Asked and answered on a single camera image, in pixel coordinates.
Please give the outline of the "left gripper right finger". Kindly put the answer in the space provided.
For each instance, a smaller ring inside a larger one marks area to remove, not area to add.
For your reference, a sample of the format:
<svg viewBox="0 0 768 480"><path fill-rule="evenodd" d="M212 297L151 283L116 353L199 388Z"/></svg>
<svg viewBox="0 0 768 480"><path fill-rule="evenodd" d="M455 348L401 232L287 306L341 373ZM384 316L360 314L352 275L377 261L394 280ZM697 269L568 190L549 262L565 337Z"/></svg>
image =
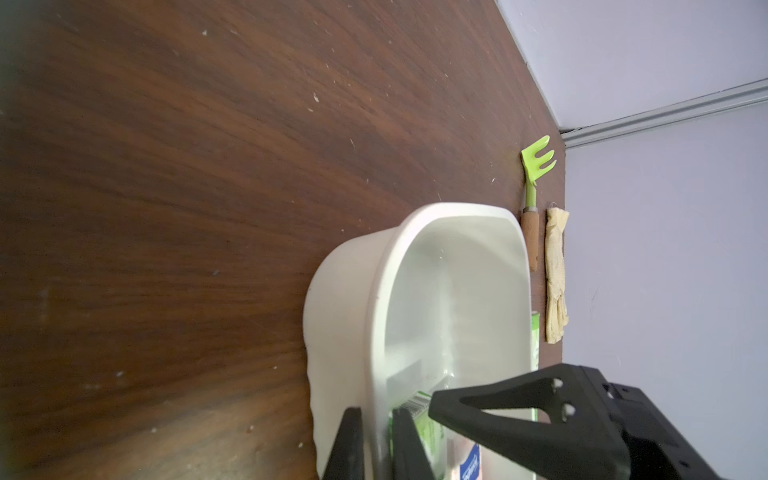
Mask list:
<svg viewBox="0 0 768 480"><path fill-rule="evenodd" d="M393 411L391 445L394 479L435 479L415 422L405 408L397 408Z"/></svg>

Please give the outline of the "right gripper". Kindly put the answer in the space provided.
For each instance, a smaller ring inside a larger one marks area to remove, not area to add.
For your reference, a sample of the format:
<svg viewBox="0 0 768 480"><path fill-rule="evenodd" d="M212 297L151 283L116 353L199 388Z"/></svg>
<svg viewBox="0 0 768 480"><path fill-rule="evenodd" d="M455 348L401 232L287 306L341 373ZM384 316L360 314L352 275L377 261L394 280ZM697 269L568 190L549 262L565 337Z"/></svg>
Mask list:
<svg viewBox="0 0 768 480"><path fill-rule="evenodd" d="M429 416L546 479L718 479L639 388L560 363L441 390Z"/></svg>

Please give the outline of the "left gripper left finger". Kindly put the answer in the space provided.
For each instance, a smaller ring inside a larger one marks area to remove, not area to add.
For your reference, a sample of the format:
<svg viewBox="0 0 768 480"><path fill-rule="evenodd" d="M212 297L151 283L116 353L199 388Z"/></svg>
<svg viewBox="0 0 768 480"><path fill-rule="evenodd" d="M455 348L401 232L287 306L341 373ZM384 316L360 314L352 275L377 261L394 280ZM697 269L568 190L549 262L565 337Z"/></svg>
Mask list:
<svg viewBox="0 0 768 480"><path fill-rule="evenodd" d="M347 408L341 418L322 480L364 480L362 409Z"/></svg>

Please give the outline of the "pink tissue pack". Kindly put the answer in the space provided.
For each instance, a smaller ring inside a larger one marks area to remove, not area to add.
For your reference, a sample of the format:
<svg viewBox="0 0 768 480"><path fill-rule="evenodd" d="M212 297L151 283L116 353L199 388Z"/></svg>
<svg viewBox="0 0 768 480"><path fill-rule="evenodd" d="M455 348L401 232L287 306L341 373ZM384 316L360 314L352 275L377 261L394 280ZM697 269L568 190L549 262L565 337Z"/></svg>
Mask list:
<svg viewBox="0 0 768 480"><path fill-rule="evenodd" d="M456 480L482 479L482 456L478 444L473 443L471 445L466 457L455 468L453 478Z"/></svg>

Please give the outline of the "green tissue pack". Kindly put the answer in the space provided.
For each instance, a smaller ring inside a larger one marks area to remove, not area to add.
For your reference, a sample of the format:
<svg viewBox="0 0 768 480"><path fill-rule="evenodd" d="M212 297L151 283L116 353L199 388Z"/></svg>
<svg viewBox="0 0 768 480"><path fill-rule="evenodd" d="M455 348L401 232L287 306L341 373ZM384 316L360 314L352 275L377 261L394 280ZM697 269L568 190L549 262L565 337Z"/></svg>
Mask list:
<svg viewBox="0 0 768 480"><path fill-rule="evenodd" d="M410 412L415 422L435 479L443 479L447 466L446 440L443 427L429 416L431 400L430 394L418 391L391 411L389 421L390 453L393 459L391 445L393 411L397 408L405 408Z"/></svg>
<svg viewBox="0 0 768 480"><path fill-rule="evenodd" d="M531 315L531 370L539 369L540 361L540 313L533 311Z"/></svg>

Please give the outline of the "white storage box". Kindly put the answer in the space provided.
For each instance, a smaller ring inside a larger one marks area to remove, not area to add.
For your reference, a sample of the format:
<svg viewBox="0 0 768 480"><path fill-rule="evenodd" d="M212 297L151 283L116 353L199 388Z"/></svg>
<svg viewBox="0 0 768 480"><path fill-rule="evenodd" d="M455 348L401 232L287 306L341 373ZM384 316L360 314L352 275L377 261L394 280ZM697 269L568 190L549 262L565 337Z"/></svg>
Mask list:
<svg viewBox="0 0 768 480"><path fill-rule="evenodd" d="M365 475L391 475L389 416L415 393L506 380L532 368L531 285L517 218L442 202L350 239L309 285L307 352L316 469L346 409L362 411Z"/></svg>

